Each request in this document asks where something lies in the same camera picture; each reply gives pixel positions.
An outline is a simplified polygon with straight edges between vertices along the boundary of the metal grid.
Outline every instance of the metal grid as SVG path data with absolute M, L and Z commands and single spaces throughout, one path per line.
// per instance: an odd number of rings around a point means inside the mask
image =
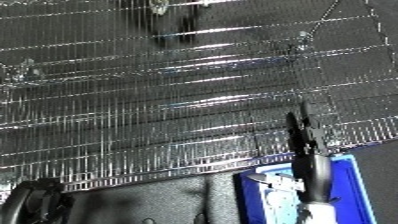
M 284 116 L 303 98 L 331 146 L 396 137 L 394 52 L 378 15 L 354 0 L 322 19 L 333 2 L 176 0 L 159 17 L 145 1 L 1 1 L 4 190 L 44 176 L 76 191 L 289 159 Z M 181 30 L 195 10 L 197 29 Z M 300 32 L 318 25 L 290 60 Z

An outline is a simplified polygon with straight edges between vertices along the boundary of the blue tray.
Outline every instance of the blue tray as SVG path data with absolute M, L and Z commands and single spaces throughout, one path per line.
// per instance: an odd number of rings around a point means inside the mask
M 355 158 L 343 155 L 332 158 L 332 197 L 341 198 L 333 205 L 338 224 L 375 224 Z M 257 167 L 241 174 L 249 224 L 295 224 L 299 200 L 294 192 L 268 189 L 249 178 L 251 173 L 292 174 L 290 164 Z

